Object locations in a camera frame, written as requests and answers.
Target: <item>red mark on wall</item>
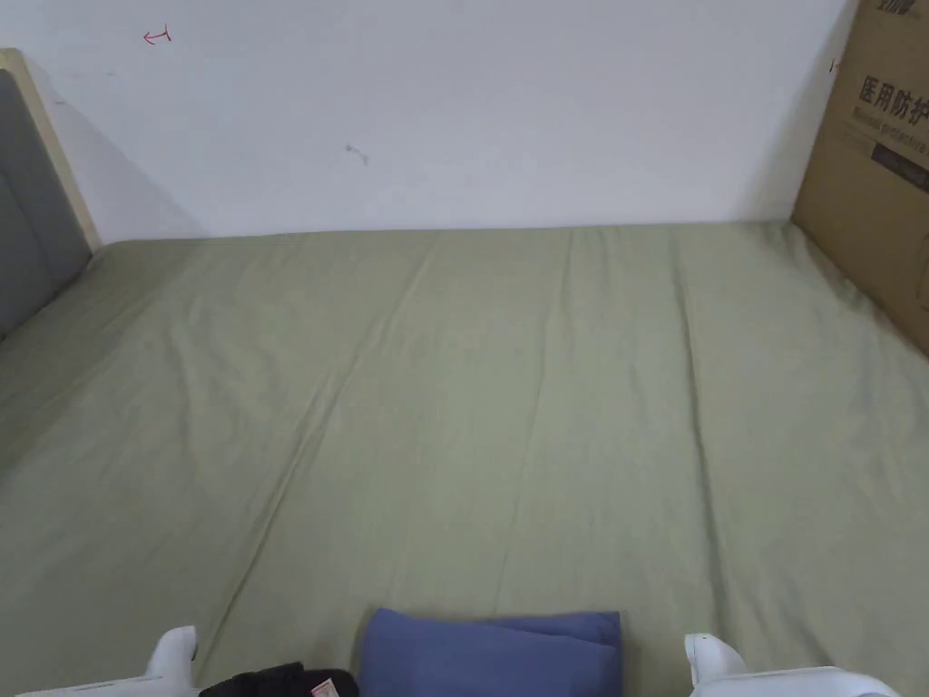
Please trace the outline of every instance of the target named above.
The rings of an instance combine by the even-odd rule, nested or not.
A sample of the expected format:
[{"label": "red mark on wall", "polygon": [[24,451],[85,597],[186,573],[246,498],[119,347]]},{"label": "red mark on wall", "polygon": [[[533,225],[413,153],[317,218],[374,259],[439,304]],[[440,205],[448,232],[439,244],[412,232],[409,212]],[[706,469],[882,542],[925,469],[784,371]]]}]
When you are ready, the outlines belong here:
[{"label": "red mark on wall", "polygon": [[171,34],[168,33],[168,25],[167,25],[167,24],[164,25],[164,31],[163,31],[163,32],[161,32],[161,33],[156,33],[156,34],[150,34],[150,33],[148,33],[148,32],[145,32],[145,36],[143,36],[142,38],[145,39],[147,42],[149,42],[149,44],[151,44],[152,46],[154,46],[154,45],[155,45],[155,42],[153,42],[152,39],[160,39],[160,38],[162,38],[162,37],[164,37],[164,38],[167,39],[168,41],[171,41]]}]

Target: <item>black cloth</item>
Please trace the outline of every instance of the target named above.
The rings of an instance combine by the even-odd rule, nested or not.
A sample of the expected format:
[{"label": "black cloth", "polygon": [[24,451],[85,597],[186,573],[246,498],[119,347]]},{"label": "black cloth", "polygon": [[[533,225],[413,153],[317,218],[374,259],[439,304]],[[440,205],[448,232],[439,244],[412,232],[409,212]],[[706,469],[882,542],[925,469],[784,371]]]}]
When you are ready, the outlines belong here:
[{"label": "black cloth", "polygon": [[303,664],[278,665],[241,673],[201,691],[201,697],[312,697],[313,688],[331,680],[339,697],[359,697],[355,678],[344,670],[304,670]]}]

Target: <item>fitted sheet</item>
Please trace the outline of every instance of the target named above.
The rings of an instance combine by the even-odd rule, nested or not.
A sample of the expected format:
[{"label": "fitted sheet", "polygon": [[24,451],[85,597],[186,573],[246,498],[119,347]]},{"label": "fitted sheet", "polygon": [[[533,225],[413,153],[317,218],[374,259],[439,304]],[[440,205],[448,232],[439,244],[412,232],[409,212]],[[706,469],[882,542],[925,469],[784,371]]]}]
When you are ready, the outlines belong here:
[{"label": "fitted sheet", "polygon": [[929,362],[787,223],[119,243],[0,344],[0,691],[622,613],[929,688]]}]

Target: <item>cardboard box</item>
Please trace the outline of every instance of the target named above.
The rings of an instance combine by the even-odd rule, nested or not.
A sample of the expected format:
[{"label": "cardboard box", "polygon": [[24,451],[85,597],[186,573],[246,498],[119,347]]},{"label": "cardboard box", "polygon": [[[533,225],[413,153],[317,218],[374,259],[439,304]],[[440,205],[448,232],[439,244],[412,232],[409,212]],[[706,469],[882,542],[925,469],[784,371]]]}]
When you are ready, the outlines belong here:
[{"label": "cardboard box", "polygon": [[929,0],[861,0],[793,220],[929,355]]}]

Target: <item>sheet wrinkle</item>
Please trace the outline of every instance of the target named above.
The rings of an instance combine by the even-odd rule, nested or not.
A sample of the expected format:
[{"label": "sheet wrinkle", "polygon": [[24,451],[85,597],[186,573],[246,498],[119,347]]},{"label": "sheet wrinkle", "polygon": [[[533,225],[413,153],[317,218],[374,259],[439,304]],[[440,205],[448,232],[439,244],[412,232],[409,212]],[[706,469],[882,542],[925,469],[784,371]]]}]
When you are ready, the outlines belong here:
[{"label": "sheet wrinkle", "polygon": [[609,289],[613,287],[613,278],[609,264],[609,239],[614,234],[616,234],[616,231],[613,228],[596,229],[596,238],[600,242],[600,247],[602,248],[600,254],[600,279],[606,288],[607,297],[609,297]]},{"label": "sheet wrinkle", "polygon": [[883,312],[848,280],[816,243],[789,220],[766,226],[760,239],[779,257],[779,264],[790,271],[803,271],[793,274],[796,282],[802,283],[817,294],[821,292],[820,286],[824,284],[840,297],[850,310],[867,313],[877,323],[882,322]]},{"label": "sheet wrinkle", "polygon": [[713,485],[710,475],[710,461],[707,455],[706,440],[703,435],[700,413],[700,387],[697,367],[700,361],[697,351],[697,342],[692,331],[693,311],[690,308],[691,298],[687,290],[687,276],[684,272],[683,255],[681,254],[680,237],[672,233],[671,254],[674,272],[674,294],[677,300],[681,323],[684,326],[684,339],[687,348],[687,379],[690,383],[690,413],[691,426],[698,454],[698,486],[700,487],[700,502],[703,507],[703,524],[706,530],[707,554],[709,557],[710,589],[713,597],[713,618],[716,626],[712,632],[723,641],[732,641],[732,618],[729,616],[728,593],[726,588],[726,572],[723,566],[722,548],[719,539],[719,524],[713,511]]},{"label": "sheet wrinkle", "polygon": [[[107,249],[106,253],[111,254],[111,251],[109,250],[109,248]],[[100,259],[97,259],[96,257],[94,257],[91,263],[97,265],[100,263]],[[179,281],[182,279],[183,276],[188,275],[190,273],[192,273],[192,271],[190,270],[190,267],[185,266],[183,269],[177,272],[177,275],[173,277],[173,280]],[[89,283],[89,280],[86,277],[79,278],[75,282],[75,285],[80,284],[80,283]],[[75,287],[75,288],[68,289],[68,292],[73,294],[76,290],[77,288]],[[143,324],[143,321],[142,321],[143,318],[146,316],[148,312],[152,310],[152,308],[157,308],[165,304],[165,301],[159,298],[159,290],[161,290],[161,286],[153,290],[146,291],[141,296],[137,296],[135,298],[125,301],[125,304],[121,306],[113,316],[107,319],[103,323],[102,326],[93,327],[92,329],[88,328],[86,330],[86,335],[90,335],[92,332],[94,339],[99,339],[106,332],[114,331],[117,334],[117,346],[119,349],[118,350],[119,353],[130,352],[130,351],[135,350],[141,342],[145,341],[147,336],[144,332],[137,333],[137,332],[133,332],[132,330],[137,325]],[[117,323],[121,321],[125,321],[125,324],[122,326],[122,328],[111,329],[113,326],[118,327]],[[99,340],[100,346],[104,346],[106,343],[108,342]],[[7,351],[9,351],[9,347],[11,346],[9,343],[9,340],[7,340],[6,342],[0,343],[0,347],[4,345],[6,345]],[[57,362],[59,360],[58,352],[59,352],[58,343],[48,343],[48,344],[45,344],[42,348],[33,352],[33,360],[44,361],[47,359],[48,355],[50,354],[53,357],[51,360]],[[79,375],[74,377],[71,383],[62,385],[55,392],[55,394],[52,395],[48,400],[44,401],[39,408],[42,410],[55,409],[63,401],[67,402],[67,401],[74,399],[76,395],[79,395],[85,388],[93,384],[96,378],[98,378],[101,374],[103,374],[107,370],[107,368],[111,364],[109,354],[110,354],[109,352],[100,353],[98,351],[98,356],[93,361],[91,361],[90,364],[87,365],[86,368]],[[5,358],[5,352],[3,350],[0,350],[0,362],[2,362],[4,358]],[[8,410],[8,402],[13,401],[17,398],[18,398],[18,392],[16,392],[15,390],[10,390],[9,392],[4,391],[3,394],[0,394],[0,426],[5,425],[7,421],[12,421],[12,419],[8,419],[6,417],[6,414],[7,414],[7,411],[10,411],[11,413],[14,414],[15,410]],[[20,433],[22,436],[26,436],[30,433],[27,427],[14,428],[13,430],[14,432]]]},{"label": "sheet wrinkle", "polygon": [[373,342],[368,342],[368,336],[371,335],[369,332],[365,336],[365,341],[362,342],[362,351],[381,346],[384,339],[394,333],[394,328],[397,325],[397,318],[403,309],[406,308],[407,303],[410,301],[410,298],[412,297],[416,288],[419,286],[420,281],[423,280],[423,276],[425,276],[426,270],[429,268],[429,266],[431,266],[432,260],[436,255],[438,242],[441,238],[441,233],[434,236],[431,243],[429,244],[429,248],[425,250],[425,254],[423,254],[423,257],[419,260],[416,268],[407,278],[406,283],[403,284],[403,290],[400,292],[400,297],[397,299],[397,302],[394,303],[394,307],[388,312],[386,320],[383,322],[374,323],[374,326],[380,325],[382,327],[381,331],[376,334],[376,339]]},{"label": "sheet wrinkle", "polygon": [[[890,401],[887,397],[887,384],[886,376],[893,373],[890,366],[890,349],[887,346],[888,340],[890,340],[891,335],[888,332],[878,332],[877,333],[877,346],[878,346],[878,361],[881,364],[881,372],[879,375],[873,377],[874,382],[876,383],[876,389],[874,390],[874,402],[877,405],[876,409],[873,409],[872,412],[876,413],[878,431],[881,434],[880,443],[883,444],[883,449],[885,452],[881,453],[882,460],[885,458],[890,460],[890,467],[876,467],[876,471],[881,473],[881,484],[886,487],[886,491],[891,494],[891,497],[894,501],[898,503],[904,500],[905,494],[903,493],[904,486],[899,476],[899,469],[904,463],[904,457],[899,449],[899,443],[896,438],[896,434],[892,432],[892,429],[887,425],[887,403]],[[894,336],[894,340],[898,340],[899,336]],[[915,383],[910,385],[911,389],[915,389]]]},{"label": "sheet wrinkle", "polygon": [[575,229],[568,230],[568,252],[565,254],[565,263],[561,269],[561,286],[558,288],[558,297],[561,300],[561,309],[565,315],[565,324],[568,329],[568,358],[574,356],[574,321],[571,313],[571,260],[574,252]]},{"label": "sheet wrinkle", "polygon": [[193,423],[193,414],[190,412],[190,405],[192,403],[194,390],[191,387],[190,365],[196,365],[196,362],[184,360],[182,355],[183,349],[177,340],[176,328],[168,330],[165,336],[167,337],[167,346],[165,348],[166,359],[168,363],[174,364],[172,374],[176,377],[178,389],[183,395],[181,400],[182,403],[179,407],[180,413],[175,412],[175,419],[180,426],[178,436],[181,440],[181,452],[194,455],[194,450],[191,447],[193,444],[193,434],[190,427]]},{"label": "sheet wrinkle", "polygon": [[[313,392],[313,395],[307,402],[307,406],[304,408],[303,413],[301,414],[300,418],[297,419],[294,432],[303,433],[309,430],[309,425],[312,421],[312,415],[316,411],[316,406],[321,399],[321,393],[324,391],[325,387],[318,388]],[[277,520],[278,514],[281,510],[281,504],[286,498],[287,493],[290,491],[291,482],[294,479],[294,474],[299,468],[300,463],[304,461],[304,454],[307,452],[307,446],[312,441],[314,441],[314,439],[316,440],[315,450],[313,455],[310,457],[310,461],[315,460],[316,451],[319,450],[322,442],[321,432],[324,431],[329,425],[329,418],[333,413],[334,404],[335,398],[330,400],[328,407],[323,413],[320,424],[311,429],[308,436],[298,437],[294,440],[294,447],[292,448],[291,455],[288,458],[288,465],[279,477],[278,484],[275,486],[274,493],[271,496],[270,512],[266,516],[265,522],[262,524],[261,531],[258,534],[258,542],[255,545],[255,549],[245,561],[242,573],[240,574],[239,578],[233,583],[232,591],[229,594],[229,600],[226,602],[225,607],[222,609],[216,626],[211,632],[207,633],[206,641],[203,641],[201,644],[204,647],[203,660],[195,667],[196,678],[199,678],[200,675],[206,671],[210,663],[210,659],[213,657],[213,651],[219,644],[222,632],[225,629],[229,616],[232,614],[232,610],[235,607],[236,600],[238,600],[239,595],[245,588],[249,577],[252,575],[252,571],[257,566],[257,562],[261,558],[261,554],[268,544],[268,539],[270,538],[274,523]]]},{"label": "sheet wrinkle", "polygon": [[[279,480],[278,486],[275,488],[275,492],[272,496],[271,511],[268,515],[266,523],[262,527],[258,544],[255,546],[255,551],[247,560],[244,572],[234,586],[234,590],[232,591],[229,601],[227,602],[226,607],[223,609],[222,614],[220,615],[219,622],[216,624],[216,630],[212,633],[209,639],[204,642],[206,650],[203,656],[203,662],[196,669],[197,676],[206,671],[210,662],[210,658],[213,654],[213,649],[219,643],[222,630],[225,627],[229,616],[235,607],[236,599],[242,593],[242,589],[247,584],[249,576],[252,574],[252,571],[255,569],[258,561],[261,558],[261,554],[268,543],[268,539],[270,538],[271,533],[273,532],[274,524],[277,520],[278,513],[281,510],[281,506],[284,503],[287,494],[290,492],[291,482],[294,480],[296,471],[301,468],[301,465],[303,465],[302,468],[305,469],[312,467],[312,464],[316,460],[316,455],[322,447],[323,441],[325,440],[332,415],[341,402],[342,395],[345,393],[345,390],[351,382],[352,377],[354,377],[355,373],[358,371],[364,355],[379,347],[383,342],[384,337],[393,332],[393,327],[396,324],[397,317],[402,312],[409,298],[412,296],[412,293],[415,291],[416,286],[425,274],[425,270],[428,267],[429,262],[432,260],[437,246],[438,236],[429,245],[429,248],[426,250],[419,263],[416,265],[416,269],[410,275],[407,282],[403,284],[403,289],[400,292],[399,298],[393,304],[391,310],[387,313],[386,319],[384,319],[384,315],[381,315],[375,319],[368,327],[367,331],[365,331],[364,336],[361,338],[361,341],[358,343],[355,351],[352,354],[351,363],[345,372],[345,376],[341,379],[338,387],[334,391],[333,396],[329,399],[329,403],[325,407],[321,421],[315,428],[310,430],[309,425],[312,420],[312,415],[316,411],[317,403],[321,398],[319,390],[314,391],[313,396],[310,398],[306,407],[303,409],[300,418],[297,420],[296,428],[294,429],[294,432],[297,434],[297,438],[294,440],[294,448],[288,460],[288,466],[285,469],[281,479]],[[308,448],[310,443],[312,443],[311,451]],[[407,528],[409,528],[409,521],[407,521],[406,525]]]},{"label": "sheet wrinkle", "polygon": [[812,659],[813,665],[835,665],[837,663],[835,656],[831,655],[820,641],[816,632],[810,626],[806,613],[802,613],[804,603],[795,583],[787,579],[785,590],[788,597],[778,598],[777,603],[782,620],[799,638],[803,644],[804,653]]},{"label": "sheet wrinkle", "polygon": [[565,261],[562,267],[562,273],[558,278],[558,287],[552,295],[548,308],[545,311],[545,319],[542,322],[542,341],[539,342],[539,379],[536,381],[535,404],[532,407],[532,416],[529,421],[529,434],[526,438],[526,446],[523,448],[522,462],[519,465],[517,475],[517,500],[513,504],[513,515],[510,518],[509,530],[506,537],[506,550],[504,551],[504,560],[500,565],[500,575],[497,578],[497,590],[493,596],[493,613],[500,611],[500,596],[504,589],[504,579],[506,578],[506,569],[509,566],[510,552],[513,549],[513,534],[516,530],[517,520],[519,520],[519,510],[522,505],[523,493],[526,491],[525,480],[530,469],[530,452],[532,442],[535,440],[535,430],[539,421],[539,411],[542,407],[542,395],[547,377],[546,364],[548,363],[548,336],[552,320],[555,316],[555,308],[559,298],[565,295],[564,285],[568,278],[568,266],[570,264],[571,246],[574,239],[574,230],[569,232],[568,249],[565,251]]}]

